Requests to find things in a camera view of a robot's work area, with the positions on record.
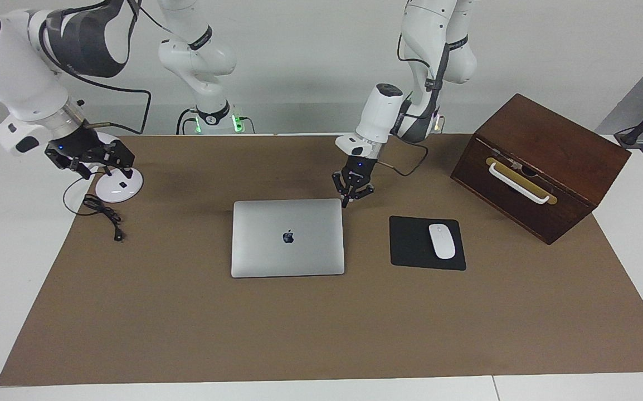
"box lid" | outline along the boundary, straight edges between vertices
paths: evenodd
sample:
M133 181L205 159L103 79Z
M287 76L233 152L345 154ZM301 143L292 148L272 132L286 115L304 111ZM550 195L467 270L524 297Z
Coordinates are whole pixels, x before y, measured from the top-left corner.
M493 148L596 206L630 152L520 94L477 132Z

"green light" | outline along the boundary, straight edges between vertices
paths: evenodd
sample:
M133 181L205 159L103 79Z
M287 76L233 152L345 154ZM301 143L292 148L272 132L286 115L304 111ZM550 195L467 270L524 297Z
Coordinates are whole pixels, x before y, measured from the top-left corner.
M240 117L235 116L235 114L232 114L232 124L235 126L235 134L245 132L245 125L240 120Z

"black mouse pad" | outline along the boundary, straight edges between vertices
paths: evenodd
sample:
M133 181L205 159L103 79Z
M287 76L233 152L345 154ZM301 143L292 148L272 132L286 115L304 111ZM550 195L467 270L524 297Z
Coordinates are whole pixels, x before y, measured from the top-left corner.
M439 259L433 250L428 226L438 223L448 226L453 236L456 254L450 259ZM467 268L462 251L460 224L457 221L391 216L388 226L391 236L391 264L449 271L464 271Z

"apple logo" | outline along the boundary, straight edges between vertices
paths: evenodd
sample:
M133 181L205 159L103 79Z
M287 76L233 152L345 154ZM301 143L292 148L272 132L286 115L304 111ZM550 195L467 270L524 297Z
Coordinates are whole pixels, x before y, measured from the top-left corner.
M294 242L294 233L289 230L286 233L281 235L281 239L284 241L284 243L293 243Z

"white handle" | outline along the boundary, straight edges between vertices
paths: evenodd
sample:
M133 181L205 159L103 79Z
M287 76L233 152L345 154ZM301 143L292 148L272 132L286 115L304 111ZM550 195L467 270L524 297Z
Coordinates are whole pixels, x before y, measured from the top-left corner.
M530 201L533 201L534 203L537 203L538 205L544 205L545 203L547 203L550 200L549 195L547 195L547 197L544 198L544 199L538 198L537 195L535 195L534 193L531 193L530 191L525 189L522 185L516 183L513 180L510 180L510 178L508 178L508 177L505 177L504 175L502 175L502 173L500 173L499 171L495 170L495 165L497 165L497 163L492 163L492 165L490 165L490 174L492 174L495 178L497 178L498 180L502 181L503 183L509 185L512 189L515 189L519 193L525 195L527 198L530 199Z

